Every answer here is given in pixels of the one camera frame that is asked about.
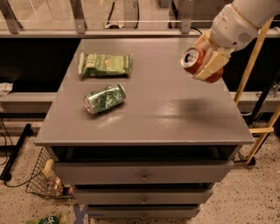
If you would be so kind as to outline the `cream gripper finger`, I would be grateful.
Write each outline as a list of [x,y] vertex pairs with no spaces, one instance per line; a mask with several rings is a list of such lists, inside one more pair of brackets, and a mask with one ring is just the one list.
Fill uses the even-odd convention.
[[210,30],[203,32],[196,40],[194,46],[202,50],[208,50],[211,47],[210,34]]
[[200,81],[218,81],[230,57],[229,50],[208,50],[194,78]]

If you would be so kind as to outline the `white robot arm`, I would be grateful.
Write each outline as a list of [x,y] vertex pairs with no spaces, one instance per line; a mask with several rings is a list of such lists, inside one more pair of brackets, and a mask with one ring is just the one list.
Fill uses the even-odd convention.
[[234,0],[226,4],[194,46],[206,52],[195,79],[216,82],[232,52],[244,49],[259,29],[280,13],[280,0]]

